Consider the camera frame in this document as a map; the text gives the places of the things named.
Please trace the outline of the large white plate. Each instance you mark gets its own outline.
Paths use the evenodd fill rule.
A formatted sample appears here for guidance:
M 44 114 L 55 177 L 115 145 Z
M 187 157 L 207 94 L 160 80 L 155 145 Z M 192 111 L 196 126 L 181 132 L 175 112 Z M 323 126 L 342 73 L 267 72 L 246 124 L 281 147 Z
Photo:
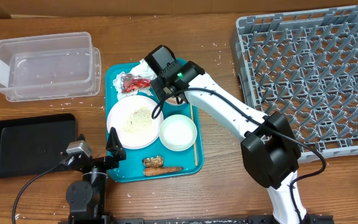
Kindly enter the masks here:
M 163 115 L 152 118 L 155 100 L 142 95 L 132 95 L 119 100 L 110 109 L 106 127 L 114 128 L 126 149 L 142 149 L 151 145 L 159 136 Z

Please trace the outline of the small white bowl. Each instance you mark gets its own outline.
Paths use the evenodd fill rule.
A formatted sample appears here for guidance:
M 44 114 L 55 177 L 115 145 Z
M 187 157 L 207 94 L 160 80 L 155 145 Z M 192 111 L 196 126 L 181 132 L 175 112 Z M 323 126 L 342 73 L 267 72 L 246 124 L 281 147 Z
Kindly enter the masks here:
M 182 114 L 171 115 L 160 125 L 159 138 L 167 149 L 175 152 L 185 151 L 195 141 L 194 128 L 191 118 Z

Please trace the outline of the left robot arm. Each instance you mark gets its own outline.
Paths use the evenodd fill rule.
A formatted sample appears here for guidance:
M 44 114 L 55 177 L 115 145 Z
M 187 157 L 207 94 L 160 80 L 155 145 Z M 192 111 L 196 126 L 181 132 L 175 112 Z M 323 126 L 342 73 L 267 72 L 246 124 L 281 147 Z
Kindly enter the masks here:
M 109 155 L 94 158 L 83 136 L 68 145 L 65 165 L 83 174 L 66 191 L 70 206 L 68 223 L 114 223 L 113 215 L 105 211 L 108 171 L 118 168 L 119 162 L 126 159 L 115 128 L 109 130 L 106 150 Z

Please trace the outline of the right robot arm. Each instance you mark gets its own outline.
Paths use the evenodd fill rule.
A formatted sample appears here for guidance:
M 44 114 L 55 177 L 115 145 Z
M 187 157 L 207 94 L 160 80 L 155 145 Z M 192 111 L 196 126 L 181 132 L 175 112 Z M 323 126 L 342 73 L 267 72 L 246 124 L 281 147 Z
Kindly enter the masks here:
M 268 190 L 274 219 L 302 223 L 306 209 L 294 182 L 301 152 L 284 115 L 275 112 L 269 116 L 245 105 L 191 61 L 181 65 L 177 60 L 148 59 L 147 64 L 157 76 L 152 88 L 159 103 L 152 116 L 158 116 L 172 96 L 207 112 L 239 140 L 244 168 Z

